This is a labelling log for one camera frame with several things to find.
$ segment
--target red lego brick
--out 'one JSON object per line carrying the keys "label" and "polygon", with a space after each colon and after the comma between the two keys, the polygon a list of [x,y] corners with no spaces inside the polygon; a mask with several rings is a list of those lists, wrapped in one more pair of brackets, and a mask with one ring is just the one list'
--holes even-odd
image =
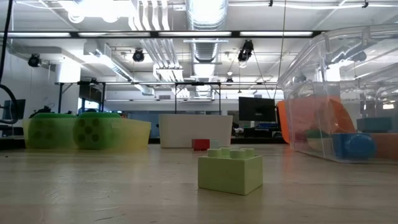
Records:
{"label": "red lego brick", "polygon": [[192,139],[194,151],[206,151],[210,147],[210,139]]}

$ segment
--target computer monitor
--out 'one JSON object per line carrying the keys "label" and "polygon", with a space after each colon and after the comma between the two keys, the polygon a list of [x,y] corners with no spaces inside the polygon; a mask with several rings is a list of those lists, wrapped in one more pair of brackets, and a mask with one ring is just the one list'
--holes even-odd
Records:
{"label": "computer monitor", "polygon": [[[17,119],[24,118],[24,111],[25,111],[25,100],[17,100],[18,111],[17,111]],[[14,119],[15,116],[15,106],[11,100],[6,100],[4,102],[2,112],[2,119]]]}
{"label": "computer monitor", "polygon": [[275,100],[239,97],[239,120],[276,122]]}

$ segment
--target table surface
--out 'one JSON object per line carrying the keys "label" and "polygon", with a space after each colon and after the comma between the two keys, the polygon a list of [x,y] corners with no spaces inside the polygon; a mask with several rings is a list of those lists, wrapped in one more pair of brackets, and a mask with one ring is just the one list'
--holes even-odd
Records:
{"label": "table surface", "polygon": [[198,189],[204,152],[0,151],[0,223],[398,222],[398,166],[255,148],[264,186],[247,196]]}

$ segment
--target ceiling-mounted camera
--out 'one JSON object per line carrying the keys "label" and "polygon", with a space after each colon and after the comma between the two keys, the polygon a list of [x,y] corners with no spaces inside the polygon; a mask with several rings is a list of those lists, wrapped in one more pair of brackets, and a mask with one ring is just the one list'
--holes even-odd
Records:
{"label": "ceiling-mounted camera", "polygon": [[132,59],[135,62],[142,62],[144,60],[144,53],[142,53],[142,49],[136,49],[134,55],[132,56]]}
{"label": "ceiling-mounted camera", "polygon": [[42,60],[40,59],[40,54],[32,54],[27,61],[30,67],[38,68],[42,66]]}
{"label": "ceiling-mounted camera", "polygon": [[253,42],[251,40],[245,40],[243,47],[238,55],[240,62],[246,62],[251,57],[251,52],[254,50]]}
{"label": "ceiling-mounted camera", "polygon": [[229,77],[229,78],[226,79],[226,82],[227,83],[232,83],[232,82],[234,82],[234,80],[231,77]]}

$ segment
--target clear plastic bin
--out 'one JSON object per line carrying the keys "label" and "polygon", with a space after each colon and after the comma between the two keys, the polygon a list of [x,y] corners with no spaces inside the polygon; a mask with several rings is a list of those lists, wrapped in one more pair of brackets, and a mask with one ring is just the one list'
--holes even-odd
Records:
{"label": "clear plastic bin", "polygon": [[317,36],[278,85],[295,150],[339,162],[398,160],[398,24]]}

